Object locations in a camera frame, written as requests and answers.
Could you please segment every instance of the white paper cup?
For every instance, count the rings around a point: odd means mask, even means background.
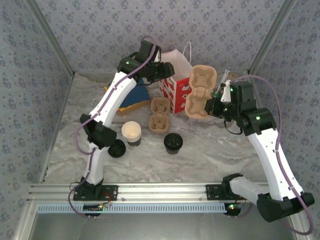
[[[130,146],[137,147],[141,143],[141,127],[135,121],[126,122],[121,129],[124,139]]]

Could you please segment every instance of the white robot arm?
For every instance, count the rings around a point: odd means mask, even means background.
[[[85,178],[85,182],[77,188],[78,192],[83,190],[86,195],[92,195],[86,199],[95,199],[100,194],[97,186],[103,182],[104,158],[117,137],[117,133],[109,127],[125,97],[141,78],[146,78],[152,84],[175,74],[171,63],[161,62],[161,48],[146,40],[141,42],[139,52],[134,52],[120,61],[117,70],[98,105],[88,115],[83,114],[80,118],[88,135],[89,152],[93,153],[88,157],[86,171],[81,179]]]
[[[248,199],[257,205],[260,214],[268,222],[303,210],[293,189],[306,206],[314,204],[313,195],[304,192],[294,177],[281,145],[278,150],[275,149],[278,138],[275,120],[267,108],[257,109],[252,85],[247,81],[231,83],[228,80],[222,83],[222,87],[222,96],[208,101],[205,109],[211,116],[236,121],[256,150],[268,182],[268,186],[260,186],[240,173],[232,174],[223,178],[222,187],[226,196],[239,195]],[[290,179],[291,186],[283,171]]]

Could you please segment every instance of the cardboard cup holder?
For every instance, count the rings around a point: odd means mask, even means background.
[[[162,134],[169,130],[170,119],[168,114],[171,110],[170,99],[166,97],[155,97],[151,101],[153,115],[149,120],[149,129],[154,134]]]
[[[212,99],[211,92],[217,82],[217,71],[207,65],[195,65],[190,72],[191,93],[186,97],[185,113],[190,118],[206,119],[206,102]]]

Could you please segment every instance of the patterned wallpaper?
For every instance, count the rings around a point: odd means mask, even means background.
[[[313,193],[315,238],[320,239],[320,2],[299,0],[258,74],[276,87],[283,109],[282,147],[305,191]],[[262,104],[277,115],[269,88],[258,83]]]
[[[248,69],[283,0],[37,0],[74,71],[114,71],[155,36],[192,64]]]
[[[24,1],[1,1],[0,9],[0,239],[9,240],[69,80]]]

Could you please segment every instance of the paper bag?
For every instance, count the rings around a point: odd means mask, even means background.
[[[184,56],[187,45],[190,44],[190,60]],[[189,86],[189,77],[191,66],[191,43],[187,42],[183,53],[177,49],[161,54],[161,61],[171,63],[175,74],[169,78],[159,81],[161,92],[166,98],[170,99],[173,113],[179,113],[185,110],[186,98],[191,93]]]

